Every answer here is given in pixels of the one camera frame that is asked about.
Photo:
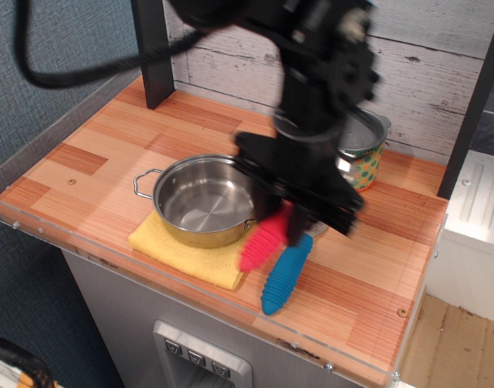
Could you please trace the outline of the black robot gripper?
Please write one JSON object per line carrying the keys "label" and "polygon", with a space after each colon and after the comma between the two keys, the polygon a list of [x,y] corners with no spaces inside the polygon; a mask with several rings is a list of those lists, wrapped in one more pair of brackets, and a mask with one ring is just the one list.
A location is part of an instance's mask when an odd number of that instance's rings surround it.
{"label": "black robot gripper", "polygon": [[361,195],[336,167],[345,122],[317,133],[277,124],[276,136],[241,132],[234,136],[235,167],[253,182],[257,221],[282,206],[287,212],[286,244],[294,247],[316,221],[348,235],[363,207]]}

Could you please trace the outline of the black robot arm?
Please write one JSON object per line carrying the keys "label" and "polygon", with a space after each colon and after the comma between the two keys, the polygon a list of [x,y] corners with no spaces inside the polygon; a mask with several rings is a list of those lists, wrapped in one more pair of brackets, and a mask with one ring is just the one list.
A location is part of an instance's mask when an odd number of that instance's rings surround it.
{"label": "black robot arm", "polygon": [[278,48],[284,70],[274,137],[240,133],[235,166],[254,181],[256,216],[293,205],[289,245],[315,221],[347,234],[363,205],[339,172],[348,118],[373,96],[378,75],[366,36],[368,1],[175,1],[177,15],[207,36],[235,25]]}

